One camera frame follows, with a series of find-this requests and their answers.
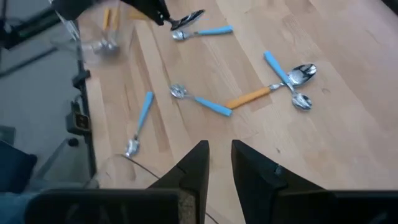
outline gray floor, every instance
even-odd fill
[[[27,19],[48,7],[47,0],[8,0],[7,17]],[[2,50],[0,69],[5,70],[51,45],[49,38],[63,32],[60,24],[16,47]],[[67,52],[55,52],[13,74],[0,78],[0,125],[16,128],[14,146],[39,157],[36,170],[65,138],[65,115],[70,101],[79,94],[72,87],[78,72],[76,59]],[[51,173],[70,181],[88,179],[87,149],[82,138],[78,148],[66,147]]]

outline spoon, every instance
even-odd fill
[[[316,72],[317,67],[314,64],[306,64],[293,68],[293,70],[287,75],[292,82],[293,87],[300,87],[303,84],[306,84],[306,82],[308,82],[316,74]],[[240,96],[235,100],[230,100],[225,104],[225,106],[233,110],[242,106],[243,104],[249,103],[252,100],[268,95],[270,92],[275,91],[284,85],[285,83],[283,82],[269,85],[265,88],[261,88],[260,90]]]
[[[230,34],[233,32],[233,28],[231,25],[207,29],[207,30],[199,30],[193,33],[184,32],[182,30],[176,30],[172,32],[172,37],[174,40],[186,40],[188,38],[198,36],[198,35],[220,35],[220,34]]]
[[[141,113],[139,115],[137,132],[134,135],[134,137],[129,140],[127,147],[126,147],[125,155],[128,158],[130,158],[131,156],[134,156],[138,153],[138,150],[139,150],[138,135],[139,135],[139,132],[141,131],[142,126],[144,125],[144,121],[148,115],[149,108],[152,104],[153,99],[154,99],[153,92],[147,92],[147,94],[145,96],[144,105],[142,106]]]
[[[312,102],[309,97],[306,95],[303,95],[301,93],[297,93],[294,90],[293,83],[290,81],[289,77],[286,75],[286,73],[283,71],[283,69],[280,67],[278,61],[272,56],[271,52],[267,51],[264,53],[264,58],[267,60],[268,64],[274,69],[276,74],[282,79],[282,81],[289,87],[293,94],[292,98],[292,103],[295,107],[301,109],[301,110],[310,110],[312,107]]]
[[[183,85],[174,84],[174,85],[170,86],[170,92],[172,93],[172,95],[174,97],[176,97],[178,99],[184,99],[184,98],[193,99],[196,102],[201,103],[203,106],[206,106],[206,107],[212,109],[213,111],[220,113],[222,115],[231,116],[231,114],[232,114],[232,110],[229,108],[218,105],[216,103],[212,103],[212,102],[205,100],[201,97],[189,95]]]
[[[171,23],[172,27],[170,28],[171,31],[181,29],[183,27],[189,26],[193,22],[195,22],[199,17],[201,17],[205,13],[204,9],[197,10],[182,19],[174,20],[172,18],[166,19],[167,22]]]
[[[98,42],[96,47],[93,48],[94,54],[100,55],[103,58],[115,57],[120,53],[120,47],[116,41],[103,38]]]

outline blue-handled spoon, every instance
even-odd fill
[[[267,51],[264,53],[264,58],[268,62],[268,64],[272,67],[272,69],[278,74],[280,79],[288,86],[293,94],[292,103],[295,107],[301,110],[310,110],[312,108],[312,102],[309,97],[303,95],[301,93],[297,93],[293,87],[292,81],[280,67],[278,61],[272,56],[271,52]]]
[[[127,147],[126,147],[126,153],[125,155],[130,158],[138,153],[139,150],[139,140],[138,140],[138,135],[141,131],[141,128],[144,125],[144,121],[148,115],[150,106],[154,100],[154,94],[153,92],[147,92],[145,96],[145,101],[144,105],[142,106],[141,113],[139,115],[138,119],[138,125],[137,125],[137,132],[134,135],[132,139],[129,140]]]
[[[196,97],[196,96],[189,95],[183,85],[174,84],[174,85],[170,86],[170,92],[172,93],[172,95],[174,97],[176,97],[178,99],[184,99],[184,98],[193,99],[196,102],[202,104],[203,106],[206,106],[206,107],[212,109],[213,111],[220,113],[224,116],[231,116],[231,114],[232,114],[232,110],[225,106],[221,106],[216,103],[212,103],[208,100],[203,99],[202,97]]]
[[[232,26],[224,26],[214,29],[199,30],[193,33],[184,32],[182,30],[176,30],[172,32],[172,37],[174,40],[187,40],[188,38],[198,36],[198,35],[220,35],[220,34],[230,34],[234,30]]]

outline butcher block tabletop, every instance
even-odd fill
[[[98,167],[124,153],[151,91],[154,102],[134,160],[162,175],[208,140],[207,211],[219,223],[244,223],[233,181],[233,139],[325,189],[398,188],[398,16],[382,1],[166,3],[173,18],[206,10],[190,31],[231,25],[234,32],[176,42],[169,24],[122,17],[118,61],[86,65]],[[317,66],[314,78],[297,89],[311,98],[310,111],[295,108],[286,87],[230,117],[170,94],[170,85],[178,83],[223,105],[279,83],[264,60],[268,50],[285,72]]]

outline clear plastic container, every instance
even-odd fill
[[[104,17],[107,9],[111,9],[112,14],[106,27]],[[122,13],[119,1],[101,1],[83,12],[78,22],[66,21],[60,16],[65,31],[52,37],[50,42],[87,64],[113,62],[121,56],[118,34]]]

